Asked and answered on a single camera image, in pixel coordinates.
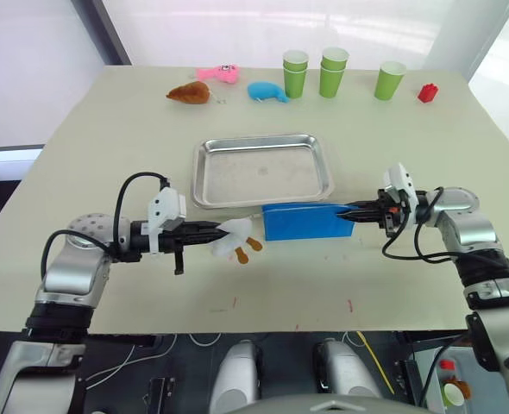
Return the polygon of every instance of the plush toy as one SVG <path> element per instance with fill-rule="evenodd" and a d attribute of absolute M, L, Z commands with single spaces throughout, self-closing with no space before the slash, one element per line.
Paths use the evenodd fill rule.
<path fill-rule="evenodd" d="M 247 93 L 255 101 L 275 97 L 280 102 L 289 102 L 285 91 L 271 82 L 254 82 L 247 86 Z"/>
<path fill-rule="evenodd" d="M 211 97 L 209 87 L 203 82 L 191 82 L 168 92 L 167 98 L 185 104 L 206 104 Z"/>
<path fill-rule="evenodd" d="M 197 69 L 196 74 L 198 80 L 216 78 L 227 84 L 234 84 L 237 82 L 239 68 L 236 65 L 222 65 L 211 69 Z"/>
<path fill-rule="evenodd" d="M 237 261 L 245 265 L 248 263 L 248 256 L 243 251 L 242 246 L 248 244 L 255 252 L 262 250 L 262 244 L 250 237 L 253 230 L 253 222 L 250 218 L 228 220 L 220 224 L 217 229 L 227 231 L 228 234 L 211 243 L 212 254 L 215 256 L 230 256 L 235 252 Z"/>

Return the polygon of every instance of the yellow cable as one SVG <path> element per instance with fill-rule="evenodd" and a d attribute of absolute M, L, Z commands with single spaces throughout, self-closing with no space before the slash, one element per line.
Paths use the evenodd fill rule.
<path fill-rule="evenodd" d="M 372 355 L 372 358 L 375 361 L 375 365 L 377 366 L 377 368 L 379 369 L 379 372 L 381 373 L 381 377 L 383 377 L 383 379 L 385 380 L 386 386 L 389 387 L 389 390 L 391 390 L 391 394 L 394 395 L 394 390 L 393 390 L 393 387 L 391 386 L 391 383 L 389 382 L 389 378 L 386 377 L 385 371 L 383 370 L 383 367 L 381 366 L 381 364 L 379 363 L 379 360 L 375 356 L 374 351 L 369 346 L 368 340 L 366 340 L 366 337 L 364 336 L 364 334 L 362 334 L 359 330 L 356 331 L 356 334 L 358 334 L 361 341 L 364 342 L 364 345 L 366 345 L 366 348 L 368 349 L 369 354 Z"/>

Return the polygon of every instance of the black cable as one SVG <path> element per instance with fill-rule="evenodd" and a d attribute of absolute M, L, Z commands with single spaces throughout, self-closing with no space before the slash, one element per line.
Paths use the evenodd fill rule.
<path fill-rule="evenodd" d="M 396 256 L 394 254 L 389 254 L 386 252 L 386 250 L 399 238 L 399 236 L 402 234 L 404 229 L 406 228 L 406 225 L 408 224 L 408 220 L 410 218 L 410 204 L 408 203 L 408 196 L 404 191 L 399 192 L 400 195 L 400 201 L 404 203 L 404 206 L 402 207 L 402 212 L 404 213 L 404 218 L 402 219 L 402 223 L 400 224 L 399 229 L 394 233 L 393 237 L 391 237 L 384 245 L 383 248 L 381 248 L 381 252 L 385 257 L 388 257 L 389 259 L 395 259 L 395 260 L 421 260 L 419 257 L 416 256 Z"/>
<path fill-rule="evenodd" d="M 442 189 L 442 187 L 437 188 L 438 193 L 433 198 L 433 201 L 430 203 L 429 207 L 426 209 L 426 211 L 424 213 L 424 218 L 426 218 L 427 215 L 430 214 L 430 209 L 437 203 L 438 199 L 442 195 L 443 191 L 441 191 L 441 189 Z M 393 237 L 391 237 L 391 239 L 389 239 L 387 241 L 387 243 L 385 243 L 385 245 L 383 245 L 383 248 L 381 249 L 381 252 L 383 253 L 383 255 L 385 257 L 387 257 L 389 259 L 395 259 L 395 260 L 424 260 L 427 263 L 431 263 L 431 264 L 438 264 L 438 263 L 444 263 L 446 261 L 451 261 L 452 256 L 465 257 L 466 259 L 481 261 L 481 262 L 487 263 L 488 265 L 491 265 L 491 266 L 502 267 L 502 268 L 504 268 L 504 270 L 506 272 L 509 273 L 509 268 L 505 267 L 503 264 L 498 263 L 495 260 L 488 259 L 487 257 L 478 256 L 476 254 L 463 253 L 463 252 L 438 252 L 438 253 L 432 253 L 432 254 L 422 254 L 421 249 L 419 249 L 418 237 L 419 237 L 419 231 L 421 231 L 421 227 L 422 227 L 423 223 L 425 222 L 425 220 L 423 220 L 418 225 L 419 231 L 418 231 L 418 229 L 416 229 L 416 234 L 414 235 L 414 247 L 417 246 L 417 248 L 416 248 L 416 250 L 418 251 L 417 256 L 397 256 L 394 254 L 387 253 L 386 250 L 399 238 L 400 234 L 404 231 L 406 225 L 408 224 L 408 219 L 409 219 L 409 215 L 410 215 L 410 207 L 408 204 L 407 196 L 403 191 L 400 192 L 400 198 L 405 203 L 405 206 L 403 207 L 404 218 L 402 220 L 402 223 L 399 226 L 398 231 L 393 235 Z M 443 257 L 443 258 L 446 257 L 446 259 L 429 260 L 429 259 L 437 258 L 437 257 Z"/>
<path fill-rule="evenodd" d="M 444 263 L 446 261 L 451 261 L 450 257 L 448 257 L 446 259 L 441 259 L 441 260 L 427 259 L 425 257 L 425 255 L 421 252 L 421 249 L 419 248 L 419 233 L 421 232 L 421 228 L 423 228 L 424 224 L 427 223 L 427 221 L 430 219 L 430 214 L 433 211 L 433 207 L 435 207 L 435 204 L 437 204 L 438 199 L 444 193 L 444 187 L 437 187 L 435 190 L 437 190 L 437 194 L 433 198 L 433 200 L 430 202 L 430 204 L 427 206 L 427 208 L 425 209 L 424 214 L 421 217 L 421 222 L 416 227 L 416 232 L 413 235 L 413 247 L 416 249 L 416 252 L 418 253 L 418 257 L 420 257 L 421 260 L 426 261 L 427 263 L 432 263 L 432 264 L 438 264 L 438 263 Z"/>
<path fill-rule="evenodd" d="M 157 172 L 137 172 L 136 174 L 130 175 L 126 181 L 124 181 L 123 186 L 120 188 L 118 192 L 118 198 L 116 199 L 116 207 L 115 207 L 115 215 L 113 216 L 113 248 L 115 249 L 116 258 L 120 258 L 122 254 L 122 250 L 120 248 L 120 240 L 118 238 L 118 221 L 120 218 L 120 212 L 123 207 L 124 193 L 128 188 L 129 184 L 139 177 L 155 177 L 160 180 L 160 189 L 162 190 L 164 187 L 168 186 L 168 179 Z"/>
<path fill-rule="evenodd" d="M 88 242 L 94 244 L 96 247 L 101 248 L 109 256 L 112 256 L 112 252 L 110 251 L 110 249 L 107 246 L 105 246 L 102 242 L 100 242 L 98 239 L 94 239 L 93 237 L 80 233 L 79 231 L 68 229 L 57 230 L 47 238 L 46 245 L 44 246 L 44 250 L 41 254 L 40 277 L 42 280 L 44 280 L 44 277 L 46 276 L 47 257 L 49 256 L 49 249 L 53 244 L 53 240 L 55 240 L 55 238 L 57 238 L 58 235 L 74 235 L 76 237 L 80 237 L 81 239 L 87 240 Z"/>
<path fill-rule="evenodd" d="M 446 343 L 437 352 L 437 354 L 435 355 L 435 358 L 433 359 L 433 362 L 430 364 L 429 372 L 427 373 L 427 379 L 425 380 L 424 389 L 421 390 L 421 395 L 419 396 L 419 401 L 418 401 L 418 407 L 423 407 L 423 404 L 425 401 L 425 396 L 427 395 L 427 392 L 429 391 L 430 381 L 433 377 L 433 372 L 435 371 L 435 366 L 437 365 L 437 362 L 440 359 L 440 357 L 444 354 L 444 351 L 446 351 L 448 348 L 450 348 L 452 345 L 454 345 L 455 342 L 458 342 L 459 340 L 461 340 L 462 338 L 465 338 L 467 336 L 468 336 L 468 334 L 465 333 L 465 334 L 461 334 L 455 338 L 452 338 L 448 343 Z"/>

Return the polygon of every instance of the blue box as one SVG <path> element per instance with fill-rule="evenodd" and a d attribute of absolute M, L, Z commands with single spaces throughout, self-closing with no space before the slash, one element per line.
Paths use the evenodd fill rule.
<path fill-rule="evenodd" d="M 354 222 L 336 216 L 353 207 L 329 203 L 282 203 L 262 206 L 267 241 L 350 237 Z"/>

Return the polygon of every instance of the blue plush whale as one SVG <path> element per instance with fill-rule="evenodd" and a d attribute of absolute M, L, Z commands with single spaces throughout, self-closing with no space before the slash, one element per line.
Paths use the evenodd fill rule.
<path fill-rule="evenodd" d="M 285 91 L 272 82 L 254 82 L 247 86 L 247 93 L 255 101 L 275 97 L 280 102 L 289 102 Z"/>

